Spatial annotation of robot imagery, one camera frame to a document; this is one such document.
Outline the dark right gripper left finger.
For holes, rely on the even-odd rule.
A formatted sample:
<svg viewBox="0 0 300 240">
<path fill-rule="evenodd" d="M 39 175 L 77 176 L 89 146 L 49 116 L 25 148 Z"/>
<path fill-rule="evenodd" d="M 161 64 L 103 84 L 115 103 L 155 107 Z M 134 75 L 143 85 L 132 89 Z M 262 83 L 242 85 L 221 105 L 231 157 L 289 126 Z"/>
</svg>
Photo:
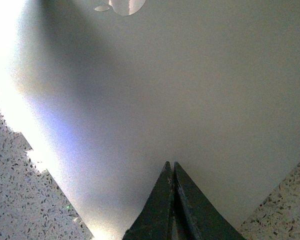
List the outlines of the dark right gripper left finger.
<svg viewBox="0 0 300 240">
<path fill-rule="evenodd" d="M 169 240 L 172 234 L 174 184 L 171 164 L 165 162 L 160 175 L 124 240 Z"/>
</svg>

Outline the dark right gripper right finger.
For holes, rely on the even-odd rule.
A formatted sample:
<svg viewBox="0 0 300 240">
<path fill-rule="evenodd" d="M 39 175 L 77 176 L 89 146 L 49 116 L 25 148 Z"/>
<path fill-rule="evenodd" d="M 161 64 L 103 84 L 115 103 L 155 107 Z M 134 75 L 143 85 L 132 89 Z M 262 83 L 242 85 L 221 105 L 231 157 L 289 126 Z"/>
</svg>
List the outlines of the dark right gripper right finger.
<svg viewBox="0 0 300 240">
<path fill-rule="evenodd" d="M 182 222 L 192 240 L 243 240 L 244 237 L 217 211 L 183 167 L 174 163 L 174 189 Z"/>
</svg>

